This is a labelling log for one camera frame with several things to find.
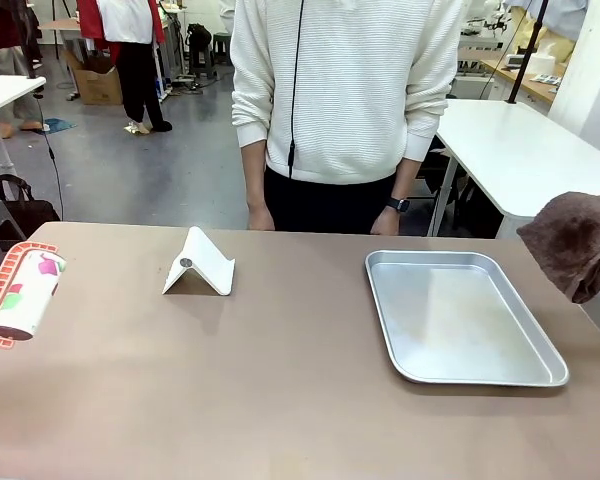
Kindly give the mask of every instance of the hand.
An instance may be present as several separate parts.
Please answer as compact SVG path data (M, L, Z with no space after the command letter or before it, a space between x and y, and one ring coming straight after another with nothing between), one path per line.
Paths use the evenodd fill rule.
M400 214L395 208L385 207L371 227L371 235L397 236L400 230Z
M273 232L275 229L273 217L266 205L249 208L249 230Z

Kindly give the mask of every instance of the white shirt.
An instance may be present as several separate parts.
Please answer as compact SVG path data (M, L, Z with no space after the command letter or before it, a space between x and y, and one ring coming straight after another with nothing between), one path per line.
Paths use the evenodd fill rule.
M97 0L104 38L109 42L153 42L150 1L154 0Z
M376 181L422 161L457 69L462 0L306 1L293 178ZM231 41L241 147L288 175L299 0L240 0Z
M536 19L542 0L505 0L509 7L521 7ZM588 0L549 0L542 24L558 35L574 42L580 36L584 17L587 15Z

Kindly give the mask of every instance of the paper towel roll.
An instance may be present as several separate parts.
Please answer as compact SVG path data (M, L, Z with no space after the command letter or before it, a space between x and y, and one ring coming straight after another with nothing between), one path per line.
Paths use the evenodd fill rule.
M530 75L553 75L556 68L556 57L551 55L551 49L555 42L541 40L538 53L531 55L527 74Z
M35 335L65 265L62 257L42 250L25 256L0 305L0 337L29 340Z
M529 60L527 74L529 75L553 75L556 68L556 57L534 53Z

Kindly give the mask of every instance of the brown towel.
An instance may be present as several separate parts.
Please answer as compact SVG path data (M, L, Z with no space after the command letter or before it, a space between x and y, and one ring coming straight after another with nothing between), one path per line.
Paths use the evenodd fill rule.
M600 292L600 196L560 195L518 234L573 303L588 302Z

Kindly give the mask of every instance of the black bag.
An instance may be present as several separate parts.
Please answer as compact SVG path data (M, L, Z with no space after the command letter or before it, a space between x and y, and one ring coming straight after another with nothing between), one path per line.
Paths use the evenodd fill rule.
M7 200L4 193L4 183L17 187L18 199ZM58 222L60 217L53 209L51 202L35 200L31 195L31 186L15 175L0 175L0 200L4 202L9 213L16 221L20 230L28 237L47 222Z
M185 39L185 43L189 46L189 51L204 51L211 43L211 39L211 32L204 28L204 25L192 23L187 27L187 38Z

